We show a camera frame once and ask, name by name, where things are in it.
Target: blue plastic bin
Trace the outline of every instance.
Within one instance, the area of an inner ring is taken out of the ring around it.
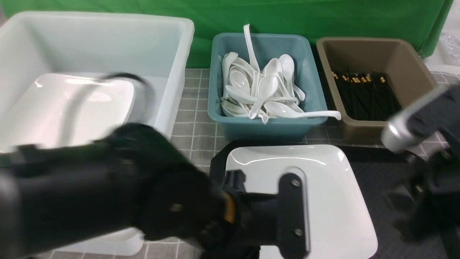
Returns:
[[[262,70],[272,59],[289,54],[295,63],[295,82],[307,95],[300,108],[306,112],[327,110],[324,93],[316,69],[315,59],[308,40],[299,35],[251,34],[255,55]],[[214,37],[209,80],[207,111],[212,120],[220,124],[228,140],[276,140],[300,141],[312,126],[321,125],[327,118],[261,119],[227,117],[222,112],[220,98],[223,95],[222,58],[228,52],[249,62],[243,33],[222,33]]]

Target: yellow label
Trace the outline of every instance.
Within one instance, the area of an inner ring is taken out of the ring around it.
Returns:
[[[225,197],[224,219],[227,222],[230,222],[233,224],[235,223],[235,214],[236,214],[235,202],[233,201],[233,198],[228,193],[224,193],[224,197]]]

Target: white plastic bin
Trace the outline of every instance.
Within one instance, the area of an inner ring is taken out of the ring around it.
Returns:
[[[155,91],[148,122],[170,138],[194,33],[184,18],[87,12],[22,12],[0,28],[0,122],[43,74],[129,72]],[[133,255],[143,239],[123,230],[62,250]]]

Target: black mat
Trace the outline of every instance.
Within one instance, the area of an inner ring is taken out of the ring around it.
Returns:
[[[291,144],[232,142],[212,159],[209,176],[218,183],[222,182],[228,154],[237,147],[279,145]],[[346,154],[353,168],[377,234],[379,246],[372,259],[459,259],[447,256],[439,236],[417,246],[408,245],[400,240],[399,233],[393,228],[392,221],[397,214],[385,205],[381,194],[397,182],[407,179],[412,172],[411,165],[386,149],[339,148]]]

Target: plastic bag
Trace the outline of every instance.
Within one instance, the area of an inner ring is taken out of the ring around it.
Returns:
[[[447,60],[460,64],[460,39],[453,33],[441,33],[441,47]]]

